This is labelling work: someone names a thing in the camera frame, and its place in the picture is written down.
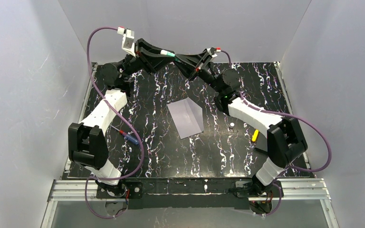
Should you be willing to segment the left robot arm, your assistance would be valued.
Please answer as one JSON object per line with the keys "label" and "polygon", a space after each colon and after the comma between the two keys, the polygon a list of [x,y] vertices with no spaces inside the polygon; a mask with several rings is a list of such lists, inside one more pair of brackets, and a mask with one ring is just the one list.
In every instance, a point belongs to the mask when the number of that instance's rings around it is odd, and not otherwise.
{"label": "left robot arm", "polygon": [[97,182],[109,186],[127,178],[110,162],[105,134],[115,117],[128,122],[119,112],[134,90],[130,76],[140,70],[156,73],[176,59],[172,51],[150,45],[143,39],[135,42],[130,51],[123,60],[102,65],[99,73],[106,80],[105,93],[92,84],[101,101],[87,117],[68,128],[69,159],[88,169]]}

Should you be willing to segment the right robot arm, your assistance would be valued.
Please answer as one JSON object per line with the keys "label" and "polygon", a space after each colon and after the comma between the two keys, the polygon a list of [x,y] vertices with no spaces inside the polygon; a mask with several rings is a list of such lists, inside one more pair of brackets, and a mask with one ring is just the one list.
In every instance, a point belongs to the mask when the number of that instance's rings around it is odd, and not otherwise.
{"label": "right robot arm", "polygon": [[297,118],[286,113],[273,114],[252,105],[239,92],[240,76],[228,68],[221,73],[212,71],[212,60],[221,50],[208,48],[197,55],[164,55],[174,58],[180,72],[192,81],[200,78],[217,93],[214,98],[217,109],[231,117],[242,120],[267,139],[267,159],[253,175],[248,186],[252,194],[261,194],[270,189],[275,179],[308,148],[302,128]]}

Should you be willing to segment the lavender paper envelope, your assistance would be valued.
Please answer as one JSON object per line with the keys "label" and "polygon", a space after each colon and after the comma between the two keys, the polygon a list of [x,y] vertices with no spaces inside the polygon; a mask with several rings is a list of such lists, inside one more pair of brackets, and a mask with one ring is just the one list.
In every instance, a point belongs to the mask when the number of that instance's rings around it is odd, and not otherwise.
{"label": "lavender paper envelope", "polygon": [[192,99],[185,98],[167,105],[180,139],[204,131],[203,109]]}

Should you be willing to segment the white green glue stick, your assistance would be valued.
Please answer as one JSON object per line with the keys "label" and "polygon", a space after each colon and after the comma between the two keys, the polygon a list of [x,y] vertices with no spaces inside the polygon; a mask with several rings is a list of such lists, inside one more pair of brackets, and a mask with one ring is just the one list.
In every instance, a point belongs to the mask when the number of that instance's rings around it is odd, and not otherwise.
{"label": "white green glue stick", "polygon": [[162,49],[160,51],[160,54],[163,55],[163,56],[175,57],[175,54],[173,52],[167,51],[167,50],[164,50],[164,49]]}

